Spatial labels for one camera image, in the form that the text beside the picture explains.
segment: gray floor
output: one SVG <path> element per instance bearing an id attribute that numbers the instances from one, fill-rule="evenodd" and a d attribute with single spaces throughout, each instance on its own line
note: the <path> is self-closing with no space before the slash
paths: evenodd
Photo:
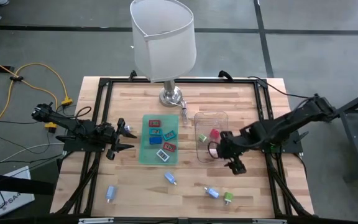
<path id="1" fill-rule="evenodd" d="M 1 24 L 130 27 L 130 0 L 41 1 L 11 0 L 0 8 Z M 186 0 L 196 27 L 257 28 L 251 0 Z M 267 29 L 358 30 L 358 0 L 260 0 Z M 298 95 L 319 93 L 334 106 L 358 95 L 358 35 L 267 35 L 274 76 L 284 78 L 287 90 Z M 266 77 L 258 34 L 196 34 L 198 57 L 189 75 L 216 76 L 226 70 L 235 77 Z M 85 75 L 128 75 L 134 68 L 130 32 L 36 32 L 0 31 L 0 63 L 19 67 L 42 62 L 66 81 L 69 95 L 77 100 Z M 26 80 L 63 98 L 58 79 L 44 68 L 23 71 Z M 0 111 L 9 79 L 0 74 Z M 37 103 L 48 95 L 16 84 L 3 120 L 31 121 Z M 294 107 L 299 101 L 290 98 Z M 358 161 L 339 120 L 313 123 L 302 131 L 305 162 L 314 210 L 326 218 L 358 221 L 358 182 L 344 183 L 342 176 L 358 168 Z M 47 142 L 41 124 L 0 124 L 0 136 L 24 146 Z M 0 160 L 21 150 L 0 141 Z M 23 152 L 12 159 L 32 160 L 58 154 L 51 147 L 43 155 Z M 1 164 L 0 174 L 22 164 Z"/>

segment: white lampshade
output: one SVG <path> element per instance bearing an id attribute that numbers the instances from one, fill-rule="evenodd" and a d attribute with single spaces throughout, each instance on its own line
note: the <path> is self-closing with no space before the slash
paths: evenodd
<path id="1" fill-rule="evenodd" d="M 131 3 L 135 64 L 151 82 L 187 74 L 196 62 L 193 13 L 176 0 Z"/>

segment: wooden table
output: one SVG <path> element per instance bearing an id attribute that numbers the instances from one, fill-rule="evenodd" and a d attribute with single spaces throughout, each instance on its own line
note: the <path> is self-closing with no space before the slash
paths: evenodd
<path id="1" fill-rule="evenodd" d="M 100 77 L 84 77 L 77 110 L 94 106 Z M 281 78 L 268 82 L 281 91 L 285 85 Z M 176 166 L 144 166 L 139 164 L 138 155 L 144 114 L 179 114 L 179 108 L 166 108 L 158 101 L 161 83 L 115 83 L 109 107 L 108 122 L 114 126 L 118 118 L 134 127 L 137 139 L 121 138 L 122 143 L 133 144 L 109 161 L 103 153 L 99 167 L 98 181 L 94 195 L 92 216 L 105 217 L 206 217 L 206 218 L 257 218 L 273 217 L 272 199 L 264 156 L 259 151 L 245 153 L 241 159 L 247 173 L 234 176 L 223 167 L 223 160 L 200 163 L 196 158 L 194 115 L 199 111 L 225 111 L 229 116 L 229 130 L 235 135 L 239 129 L 257 121 L 255 94 L 252 85 L 247 84 L 178 84 L 188 102 L 189 123 L 180 119 L 178 133 L 178 164 Z M 269 88 L 275 117 L 290 111 L 285 95 Z M 103 112 L 100 106 L 99 119 Z M 92 113 L 83 119 L 91 119 Z M 83 163 L 83 152 L 75 152 L 64 160 L 53 198 L 51 212 L 57 211 L 76 189 Z M 283 164 L 288 187 L 294 196 L 313 213 L 303 166 L 297 157 L 283 155 Z M 171 185 L 164 173 L 171 171 L 178 185 Z M 107 187 L 117 187 L 116 198 L 107 203 Z M 203 187 L 212 186 L 221 195 L 225 191 L 234 194 L 230 205 L 224 205 L 223 198 L 212 199 Z M 88 188 L 85 189 L 85 207 Z M 278 190 L 280 207 L 283 209 L 281 191 Z"/>

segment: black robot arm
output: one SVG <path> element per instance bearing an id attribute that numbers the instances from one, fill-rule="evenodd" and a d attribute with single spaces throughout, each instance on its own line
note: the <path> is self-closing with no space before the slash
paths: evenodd
<path id="1" fill-rule="evenodd" d="M 53 122 L 68 130 L 67 135 L 57 136 L 56 138 L 65 143 L 64 151 L 84 151 L 84 152 L 102 152 L 106 144 L 111 144 L 106 157 L 110 160 L 114 159 L 115 152 L 129 149 L 134 146 L 129 144 L 121 144 L 119 136 L 123 135 L 128 138 L 137 138 L 135 135 L 125 130 L 125 121 L 118 119 L 117 129 L 110 123 L 102 123 L 96 125 L 94 121 L 82 120 L 75 117 L 67 117 L 54 112 L 52 103 L 39 104 L 34 108 L 31 116 L 36 121 L 45 123 Z"/>
<path id="2" fill-rule="evenodd" d="M 233 136 L 231 131 L 222 131 L 221 141 L 216 148 L 218 157 L 230 160 L 226 166 L 233 174 L 245 173 L 245 165 L 239 159 L 244 152 L 279 146 L 292 132 L 309 122 L 329 121 L 334 114 L 335 108 L 324 97 L 315 95 L 281 117 L 256 121 L 242 128 L 239 136 Z"/>

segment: lamp base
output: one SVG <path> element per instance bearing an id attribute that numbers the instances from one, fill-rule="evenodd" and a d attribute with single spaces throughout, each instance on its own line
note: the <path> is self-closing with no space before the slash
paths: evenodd
<path id="1" fill-rule="evenodd" d="M 182 94 L 173 80 L 164 82 L 164 88 L 160 91 L 160 103 L 166 107 L 180 106 Z"/>

